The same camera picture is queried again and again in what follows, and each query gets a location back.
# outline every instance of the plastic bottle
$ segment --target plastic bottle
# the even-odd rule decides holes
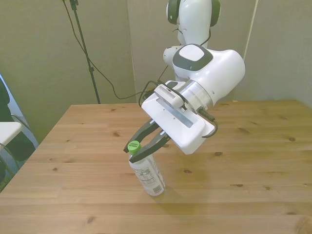
[[[131,141],[128,144],[129,159],[140,149],[141,145],[138,141]],[[135,163],[129,161],[129,164],[149,195],[158,196],[164,192],[166,185],[153,155],[148,155]]]

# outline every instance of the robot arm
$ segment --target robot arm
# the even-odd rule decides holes
[[[135,134],[136,138],[143,139],[155,127],[162,130],[154,144],[142,148],[139,154],[150,152],[151,148],[157,150],[156,144],[159,146],[159,142],[170,138],[185,154],[194,153],[215,132],[215,127],[199,114],[213,107],[243,79],[245,64],[236,51],[209,50],[203,43],[219,15],[220,7],[216,8],[217,14],[213,11],[216,2],[169,1],[168,20],[179,24],[186,45],[168,48],[164,54],[166,63],[174,69],[176,81],[157,86],[142,104],[151,120]]]

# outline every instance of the beige wall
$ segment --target beige wall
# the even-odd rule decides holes
[[[163,52],[166,47],[179,45],[175,25],[166,18],[168,0],[127,0],[132,42],[136,91],[146,82],[157,80],[166,67]],[[235,49],[244,54],[255,0],[220,0],[221,17],[212,28],[209,48]],[[168,69],[163,80],[174,79]]]
[[[89,55],[120,96],[135,92],[127,14],[125,0],[79,0]],[[0,15],[0,73],[41,141],[71,104],[96,103],[86,58],[62,1],[2,1]],[[135,102],[95,76],[102,103]]]
[[[312,107],[312,1],[259,0],[238,100],[297,99]]]

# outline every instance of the power cord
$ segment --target power cord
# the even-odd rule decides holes
[[[139,105],[140,107],[142,107],[142,105],[141,105],[141,99],[142,99],[143,93],[145,92],[145,90],[147,89],[147,86],[148,86],[150,83],[153,83],[154,85],[158,86],[158,82],[155,82],[155,81],[153,81],[153,80],[150,80],[149,82],[146,83],[146,85],[145,85],[145,87],[144,87],[144,89],[143,89],[143,92],[141,93],[141,95],[140,95],[140,97],[139,97],[139,99],[138,99],[138,105]]]
[[[82,47],[82,45],[81,45],[81,43],[80,43],[80,41],[79,41],[79,39],[78,39],[78,37],[77,37],[77,35],[76,35],[75,29],[74,29],[74,25],[73,25],[73,21],[72,21],[72,18],[71,18],[71,16],[70,16],[70,14],[69,14],[68,8],[67,8],[66,3],[65,3],[65,0],[62,0],[62,1],[63,1],[64,6],[65,6],[65,9],[66,9],[66,12],[67,12],[67,16],[68,16],[68,19],[69,19],[70,24],[71,24],[71,26],[72,26],[72,30],[73,30],[74,36],[75,36],[75,38],[76,38],[76,41],[78,42],[78,44],[79,44],[79,46],[81,47],[82,51],[83,51],[83,52],[85,53],[85,55],[87,56],[85,50],[83,49],[83,47]],[[90,63],[94,66],[94,68],[110,83],[110,85],[112,86],[114,95],[115,95],[115,97],[117,97],[118,99],[120,99],[120,100],[128,99],[128,98],[132,98],[132,97],[134,97],[134,96],[136,96],[136,95],[139,95],[139,94],[143,94],[143,93],[144,93],[144,92],[139,92],[139,93],[133,94],[133,95],[128,96],[128,97],[119,97],[119,96],[116,94],[115,87],[114,87],[113,83],[112,83],[112,82],[111,82],[111,81],[94,65],[94,63],[91,61],[90,58],[89,58],[89,61],[90,61]]]
[[[205,44],[206,42],[208,42],[209,39],[210,39],[210,37],[211,37],[211,30],[209,29],[209,37],[208,37],[208,39],[205,40],[205,41],[204,41],[203,43],[201,43],[200,45],[203,45],[203,44]]]
[[[165,73],[165,71],[167,70],[168,67],[169,67],[169,65],[166,66],[165,70],[161,73],[161,75],[160,75],[160,77],[158,78],[158,80],[161,79],[162,75]]]

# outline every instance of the white chair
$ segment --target white chair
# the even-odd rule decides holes
[[[0,151],[4,148],[13,158],[15,161],[15,164],[18,168],[18,163],[16,162],[14,156],[11,154],[9,149],[6,148],[6,145],[14,138],[18,133],[20,133],[22,130],[22,125],[17,122],[0,122]],[[13,172],[9,168],[9,166],[6,164],[6,162],[3,160],[2,157],[0,157],[0,161],[5,165],[8,173],[11,175],[11,177],[14,176]]]

